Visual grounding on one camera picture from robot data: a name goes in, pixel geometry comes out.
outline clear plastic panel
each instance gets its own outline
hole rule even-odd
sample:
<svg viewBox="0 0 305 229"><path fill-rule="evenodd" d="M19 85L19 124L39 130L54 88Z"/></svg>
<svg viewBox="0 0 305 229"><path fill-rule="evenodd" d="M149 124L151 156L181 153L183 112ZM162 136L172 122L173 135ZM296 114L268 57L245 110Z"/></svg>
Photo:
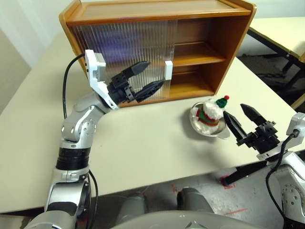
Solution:
<svg viewBox="0 0 305 229"><path fill-rule="evenodd" d="M152 81L164 79L165 61L173 60L177 20L83 25L72 28L79 46L103 54L106 61L105 81L123 69L139 62L151 64L132 77L135 92ZM168 98L170 82L166 82L148 101Z"/></svg>

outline beige tabletop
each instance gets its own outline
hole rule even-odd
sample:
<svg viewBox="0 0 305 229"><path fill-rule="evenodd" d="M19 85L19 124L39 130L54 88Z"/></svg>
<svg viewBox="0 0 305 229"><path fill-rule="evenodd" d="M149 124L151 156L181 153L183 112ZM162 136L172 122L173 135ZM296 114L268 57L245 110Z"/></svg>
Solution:
<svg viewBox="0 0 305 229"><path fill-rule="evenodd" d="M305 17L253 19L250 30L305 62Z"/></svg>
<svg viewBox="0 0 305 229"><path fill-rule="evenodd" d="M60 34L0 116L0 212L45 204L61 137L62 78L73 57L65 35ZM73 65L67 87L68 113L90 91L80 65ZM285 138L295 111L238 59L233 61L218 96L226 94L231 97L228 111L245 131L253 131L255 125L245 117L240 103L277 122L278 136ZM192 129L188 109L205 99L140 105L105 115L90 154L100 194L256 161L257 152L238 147L233 136L227 140L207 138Z"/></svg>

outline metal bowl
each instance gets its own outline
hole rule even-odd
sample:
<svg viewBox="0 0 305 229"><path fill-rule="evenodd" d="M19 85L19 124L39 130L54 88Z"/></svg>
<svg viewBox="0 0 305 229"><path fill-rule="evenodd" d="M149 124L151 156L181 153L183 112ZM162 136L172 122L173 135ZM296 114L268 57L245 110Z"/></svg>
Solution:
<svg viewBox="0 0 305 229"><path fill-rule="evenodd" d="M194 108L194 107L200 108L200 107L203 106L203 104L204 104L204 102L196 103L196 104L194 104L194 105L192 106L192 108ZM191 109L190 109L189 117L190 117L190 122L191 122L191 125L192 125L193 129L194 129L198 134L200 134L200 135L207 136L207 137L219 137L219 138L221 138L221 139L227 139L227 138L230 137L230 131L229 131L229 129L228 129L228 127L227 127L227 125L226 125L226 123L225 123L225 121L224 121L224 118L221 118L221 119L219 120L218 129L217 129L214 133L212 133L212 134L210 134L210 135L207 135L207 134L203 134L203 133L201 132L201 129L200 129L200 128L195 124L195 122L193 121L194 116L193 116L192 113L191 113Z"/></svg>

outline green hat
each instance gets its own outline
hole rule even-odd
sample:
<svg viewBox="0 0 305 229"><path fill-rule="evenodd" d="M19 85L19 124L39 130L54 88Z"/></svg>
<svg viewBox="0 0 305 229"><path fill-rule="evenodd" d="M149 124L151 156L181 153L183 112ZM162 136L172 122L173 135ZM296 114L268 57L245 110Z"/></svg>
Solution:
<svg viewBox="0 0 305 229"><path fill-rule="evenodd" d="M217 104L220 108L224 108L224 107L227 105L228 99L229 99L229 98L230 98L230 97L226 95L224 98L218 99L218 100L216 101L216 104Z"/></svg>

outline plush snowman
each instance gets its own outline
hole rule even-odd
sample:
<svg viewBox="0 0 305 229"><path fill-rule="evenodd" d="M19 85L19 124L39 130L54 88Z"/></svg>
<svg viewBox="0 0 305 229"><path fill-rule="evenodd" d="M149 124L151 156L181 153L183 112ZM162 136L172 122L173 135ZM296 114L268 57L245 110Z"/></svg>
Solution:
<svg viewBox="0 0 305 229"><path fill-rule="evenodd" d="M219 119L224 116L223 112L228 99L227 95L216 101L209 99L201 107L191 109L193 123L203 134L212 135L218 130Z"/></svg>

